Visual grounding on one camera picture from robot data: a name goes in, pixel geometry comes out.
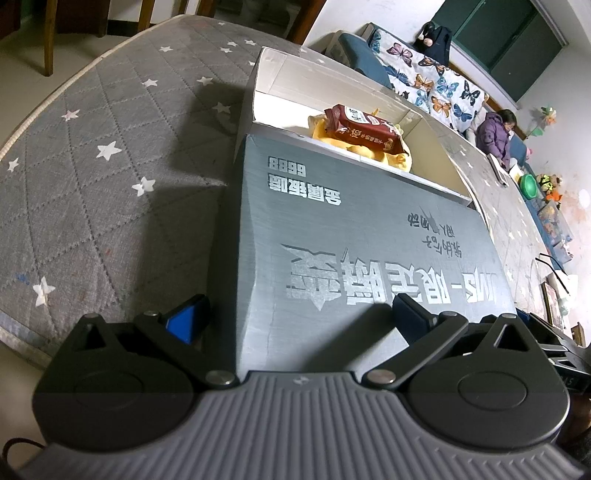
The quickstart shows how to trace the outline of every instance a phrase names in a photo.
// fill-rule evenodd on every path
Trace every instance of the black cable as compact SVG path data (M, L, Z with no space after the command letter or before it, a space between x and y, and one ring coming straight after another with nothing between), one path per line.
M7 441L4 444L4 448L2 448L2 458L4 459L4 461L8 462L8 451L18 443L28 443L29 445L39 447L40 449L45 448L45 445L42 445L41 443L38 443L35 440L26 439L23 437L14 437Z

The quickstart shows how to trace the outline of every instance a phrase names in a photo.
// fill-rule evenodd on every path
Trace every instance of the snack package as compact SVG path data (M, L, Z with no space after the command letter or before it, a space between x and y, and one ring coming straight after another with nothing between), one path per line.
M344 150L353 152L357 155L370 158L371 160L379 161L380 163L384 163L391 167L399 168L400 170L405 172L409 172L413 164L413 159L410 156L408 146L402 139L401 142L402 147L404 149L404 153L392 155L390 153L386 153L383 151L372 150L368 147L364 147L363 145L352 145L351 143L332 138L328 135L326 131L325 115L308 117L308 125L312 133L312 138L314 138L315 140L320 140L321 142L332 145L334 147L342 148Z
M404 153L402 136L390 122L344 105L324 111L329 136L392 155Z

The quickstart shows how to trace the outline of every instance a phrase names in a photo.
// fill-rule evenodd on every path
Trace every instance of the cardboard box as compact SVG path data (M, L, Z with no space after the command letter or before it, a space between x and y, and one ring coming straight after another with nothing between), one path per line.
M246 136L217 216L212 368L360 377L407 346L390 317L400 292L473 322L515 313L476 211L268 131Z
M263 48L252 71L238 128L236 152L247 133L296 139L304 148L321 151L436 192L463 205L470 191L427 121L394 94L354 70L326 60L325 66L272 48ZM413 166L405 173L310 138L308 117L341 103L364 112L379 108L381 118L400 124Z

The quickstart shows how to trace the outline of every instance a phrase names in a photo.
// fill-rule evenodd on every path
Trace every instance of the red snack bag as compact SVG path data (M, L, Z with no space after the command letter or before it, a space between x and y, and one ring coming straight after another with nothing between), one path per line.
M400 133L392 123L340 104L324 112L326 132L331 137L392 155L405 153Z

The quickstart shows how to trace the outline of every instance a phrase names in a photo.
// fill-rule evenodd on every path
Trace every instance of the purple jacket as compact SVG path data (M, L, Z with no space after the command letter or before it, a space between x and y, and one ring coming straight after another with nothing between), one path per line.
M476 146L485 154L492 153L501 161L504 169L509 168L509 132L503 126L503 120L498 113L489 112L486 120L478 127Z

